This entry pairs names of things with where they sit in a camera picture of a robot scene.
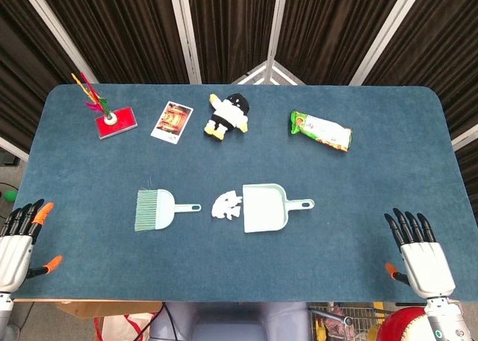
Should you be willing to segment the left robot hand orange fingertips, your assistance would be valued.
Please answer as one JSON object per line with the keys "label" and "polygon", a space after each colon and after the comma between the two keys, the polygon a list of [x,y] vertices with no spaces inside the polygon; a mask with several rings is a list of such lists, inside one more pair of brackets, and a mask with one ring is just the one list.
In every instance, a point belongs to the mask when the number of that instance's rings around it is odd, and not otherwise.
{"label": "left robot hand orange fingertips", "polygon": [[1,293],[16,292],[29,278],[52,273],[63,261],[61,255],[48,263],[30,267],[31,255],[45,220],[54,204],[40,199],[13,210],[1,227]]}

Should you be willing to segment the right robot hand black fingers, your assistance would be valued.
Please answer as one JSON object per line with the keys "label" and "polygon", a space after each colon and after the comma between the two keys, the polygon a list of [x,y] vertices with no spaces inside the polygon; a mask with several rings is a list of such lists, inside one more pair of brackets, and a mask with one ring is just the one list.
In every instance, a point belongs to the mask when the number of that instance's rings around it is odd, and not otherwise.
{"label": "right robot hand black fingers", "polygon": [[392,279],[410,286],[424,299],[448,297],[456,288],[447,258],[435,238],[431,224],[422,214],[416,215],[394,208],[384,215],[397,244],[406,271],[392,263],[385,269]]}

